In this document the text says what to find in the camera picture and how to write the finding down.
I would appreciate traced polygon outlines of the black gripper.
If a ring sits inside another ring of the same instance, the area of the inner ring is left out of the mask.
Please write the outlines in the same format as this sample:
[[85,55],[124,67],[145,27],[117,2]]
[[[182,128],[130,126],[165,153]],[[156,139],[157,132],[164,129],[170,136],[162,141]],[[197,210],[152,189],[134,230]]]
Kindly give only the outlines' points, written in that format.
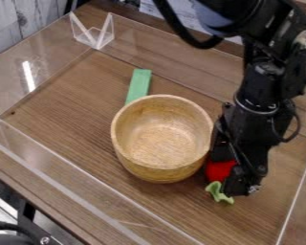
[[285,137],[292,119],[297,118],[292,100],[253,104],[238,95],[234,104],[224,104],[224,114],[214,123],[209,160],[213,163],[234,161],[222,183],[228,197],[248,196],[261,188],[268,173],[269,150],[289,142],[297,131]]

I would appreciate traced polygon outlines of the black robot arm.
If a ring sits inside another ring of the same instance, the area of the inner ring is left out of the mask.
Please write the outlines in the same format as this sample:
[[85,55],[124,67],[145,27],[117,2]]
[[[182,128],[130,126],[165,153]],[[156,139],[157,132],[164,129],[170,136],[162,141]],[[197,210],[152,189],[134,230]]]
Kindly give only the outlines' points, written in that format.
[[268,174],[272,147],[296,135],[293,99],[306,87],[306,13],[292,0],[198,0],[200,24],[244,42],[244,79],[213,128],[206,178],[228,196],[248,195]]

